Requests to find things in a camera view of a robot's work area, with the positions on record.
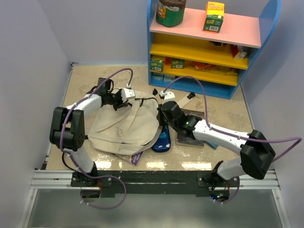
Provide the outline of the beige canvas backpack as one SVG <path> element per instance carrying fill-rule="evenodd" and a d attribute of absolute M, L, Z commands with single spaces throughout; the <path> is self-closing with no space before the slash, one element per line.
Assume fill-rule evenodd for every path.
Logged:
<path fill-rule="evenodd" d="M 112 105 L 104 105 L 88 133 L 92 147 L 126 156 L 151 148 L 162 132 L 158 106 L 156 96 L 139 91 L 125 107 L 115 110 Z"/>

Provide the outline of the small blue notebook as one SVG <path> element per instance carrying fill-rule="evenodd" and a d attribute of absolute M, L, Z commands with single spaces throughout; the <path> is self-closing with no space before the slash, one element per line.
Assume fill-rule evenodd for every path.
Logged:
<path fill-rule="evenodd" d="M 216 150 L 218 148 L 218 145 L 212 142 L 208 142 L 205 141 L 204 143 L 206 143 L 208 146 L 210 146 L 211 148 L 213 148 L 214 150 Z"/>

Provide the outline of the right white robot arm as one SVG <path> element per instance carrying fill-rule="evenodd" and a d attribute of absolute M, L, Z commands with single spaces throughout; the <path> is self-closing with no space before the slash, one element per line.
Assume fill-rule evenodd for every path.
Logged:
<path fill-rule="evenodd" d="M 208 124 L 207 119 L 186 115 L 175 101 L 165 102 L 158 107 L 158 111 L 161 123 L 183 137 L 212 142 L 238 155 L 230 161 L 219 161 L 204 177 L 204 181 L 213 188 L 242 175 L 262 180 L 275 158 L 273 148 L 259 131 L 235 132 Z"/>

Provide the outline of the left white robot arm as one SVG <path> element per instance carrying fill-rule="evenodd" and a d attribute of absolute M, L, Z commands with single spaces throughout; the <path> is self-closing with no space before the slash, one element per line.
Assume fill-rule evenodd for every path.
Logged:
<path fill-rule="evenodd" d="M 108 78 L 99 78 L 98 84 L 79 101 L 66 107 L 56 107 L 53 111 L 49 140 L 61 152 L 64 166 L 73 171 L 72 181 L 86 186 L 96 186 L 98 171 L 95 162 L 89 157 L 84 142 L 85 117 L 103 107 L 114 108 L 125 104 L 121 90 L 113 93 L 114 82 Z"/>

